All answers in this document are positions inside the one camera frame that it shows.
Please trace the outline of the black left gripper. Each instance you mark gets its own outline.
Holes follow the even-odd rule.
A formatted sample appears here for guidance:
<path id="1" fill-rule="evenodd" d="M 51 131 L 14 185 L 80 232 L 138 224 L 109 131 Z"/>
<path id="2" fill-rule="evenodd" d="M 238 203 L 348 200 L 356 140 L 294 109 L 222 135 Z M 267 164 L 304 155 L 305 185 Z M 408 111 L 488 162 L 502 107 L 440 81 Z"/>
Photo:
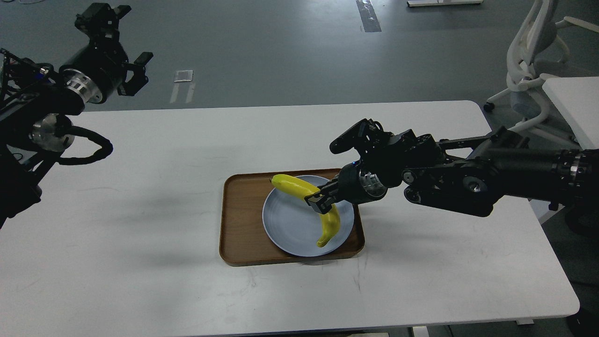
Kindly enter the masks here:
<path id="1" fill-rule="evenodd" d="M 103 104 L 117 89 L 119 96 L 135 96 L 148 83 L 146 66 L 153 53 L 144 51 L 133 63 L 120 43 L 120 19 L 131 12 L 131 6 L 111 7 L 108 3 L 92 3 L 77 14 L 75 27 L 88 37 L 88 45 L 77 51 L 59 71 L 79 71 L 99 89 L 92 104 Z"/>

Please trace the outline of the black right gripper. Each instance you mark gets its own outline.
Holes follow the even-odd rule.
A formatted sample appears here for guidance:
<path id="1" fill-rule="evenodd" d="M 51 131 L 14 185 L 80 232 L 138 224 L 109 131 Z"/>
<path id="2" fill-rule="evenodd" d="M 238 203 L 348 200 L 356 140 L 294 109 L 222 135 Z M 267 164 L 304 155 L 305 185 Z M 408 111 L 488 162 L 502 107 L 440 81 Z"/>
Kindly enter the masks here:
<path id="1" fill-rule="evenodd" d="M 364 204 L 381 200 L 388 191 L 376 174 L 364 164 L 347 164 L 335 178 L 318 185 L 318 190 L 304 197 L 313 211 L 327 214 L 338 201 Z"/>

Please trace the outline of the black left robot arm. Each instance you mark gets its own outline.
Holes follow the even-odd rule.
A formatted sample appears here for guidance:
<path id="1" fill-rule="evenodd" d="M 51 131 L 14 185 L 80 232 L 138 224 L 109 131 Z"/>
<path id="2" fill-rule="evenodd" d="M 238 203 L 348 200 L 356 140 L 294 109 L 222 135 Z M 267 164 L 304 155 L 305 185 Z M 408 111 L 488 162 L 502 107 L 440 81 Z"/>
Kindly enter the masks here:
<path id="1" fill-rule="evenodd" d="M 88 44 L 60 68 L 1 49 L 1 222 L 41 200 L 39 183 L 49 170 L 84 166 L 113 152 L 109 139 L 75 126 L 86 104 L 103 104 L 117 92 L 135 96 L 148 83 L 151 52 L 133 62 L 120 42 L 119 23 L 130 6 L 92 3 L 75 27 Z"/>

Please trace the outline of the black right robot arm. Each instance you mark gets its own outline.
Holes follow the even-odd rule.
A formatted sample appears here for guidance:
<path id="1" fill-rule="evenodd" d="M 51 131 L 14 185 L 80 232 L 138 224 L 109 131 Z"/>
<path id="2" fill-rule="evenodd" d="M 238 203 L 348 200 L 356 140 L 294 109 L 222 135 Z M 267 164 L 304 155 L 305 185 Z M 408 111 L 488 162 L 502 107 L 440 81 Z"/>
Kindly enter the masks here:
<path id="1" fill-rule="evenodd" d="M 528 147 L 528 138 L 500 128 L 486 136 L 435 141 L 412 130 L 386 132 L 362 119 L 329 146 L 333 154 L 356 149 L 360 158 L 305 197 L 325 214 L 339 201 L 381 200 L 406 184 L 404 196 L 417 205 L 473 216 L 489 216 L 503 196 L 559 205 L 598 205 L 598 151 Z"/>

